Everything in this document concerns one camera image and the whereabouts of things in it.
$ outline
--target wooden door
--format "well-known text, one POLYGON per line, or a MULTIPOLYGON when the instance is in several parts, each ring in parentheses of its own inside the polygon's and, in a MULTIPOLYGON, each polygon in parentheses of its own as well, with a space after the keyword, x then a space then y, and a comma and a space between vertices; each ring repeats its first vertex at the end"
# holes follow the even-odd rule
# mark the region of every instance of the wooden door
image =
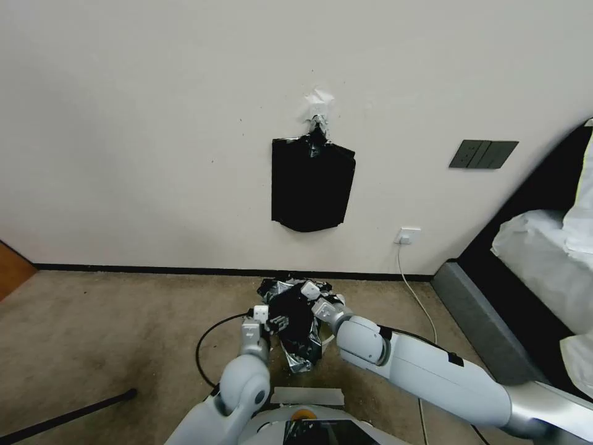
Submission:
POLYGON ((0 301, 35 272, 31 263, 0 242, 0 301))

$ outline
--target black baseboard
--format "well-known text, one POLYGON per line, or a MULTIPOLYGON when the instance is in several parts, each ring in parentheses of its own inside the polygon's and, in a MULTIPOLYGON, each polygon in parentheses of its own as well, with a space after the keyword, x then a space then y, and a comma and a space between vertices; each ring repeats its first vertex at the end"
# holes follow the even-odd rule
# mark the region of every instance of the black baseboard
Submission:
MULTIPOLYGON (((233 275, 276 277, 290 273, 296 278, 355 279, 367 281, 402 281, 400 274, 358 273, 358 272, 315 272, 315 271, 283 271, 269 269, 214 269, 214 268, 171 268, 148 266, 96 266, 96 265, 62 265, 50 263, 34 263, 39 270, 78 271, 78 272, 124 272, 154 273, 182 275, 233 275)), ((409 281, 428 282, 432 275, 406 275, 409 281)))

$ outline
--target black plastic bag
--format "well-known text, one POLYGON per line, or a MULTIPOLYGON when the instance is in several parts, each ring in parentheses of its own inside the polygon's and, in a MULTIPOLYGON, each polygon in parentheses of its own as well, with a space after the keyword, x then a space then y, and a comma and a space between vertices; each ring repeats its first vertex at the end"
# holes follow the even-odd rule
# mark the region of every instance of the black plastic bag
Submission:
POLYGON ((319 123, 300 138, 272 141, 272 220, 298 232, 344 222, 355 152, 326 139, 319 123))

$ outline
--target black bed frame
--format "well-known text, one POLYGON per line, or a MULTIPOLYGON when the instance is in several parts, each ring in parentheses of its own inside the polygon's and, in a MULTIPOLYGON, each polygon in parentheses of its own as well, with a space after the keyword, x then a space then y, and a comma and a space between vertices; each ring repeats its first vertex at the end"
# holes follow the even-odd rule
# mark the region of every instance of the black bed frame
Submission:
POLYGON ((557 388, 579 397, 560 354, 559 341, 573 333, 490 251, 500 225, 529 210, 566 213, 574 203, 591 127, 572 131, 536 167, 486 225, 457 263, 557 388))

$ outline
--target gray bed base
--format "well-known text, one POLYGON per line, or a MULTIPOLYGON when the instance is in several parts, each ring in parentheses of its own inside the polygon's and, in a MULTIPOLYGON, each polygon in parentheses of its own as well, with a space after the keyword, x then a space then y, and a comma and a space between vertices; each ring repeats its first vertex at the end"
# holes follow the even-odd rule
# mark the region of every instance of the gray bed base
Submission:
POLYGON ((548 383, 507 324, 457 263, 443 264, 431 284, 499 383, 520 384, 528 380, 548 383))

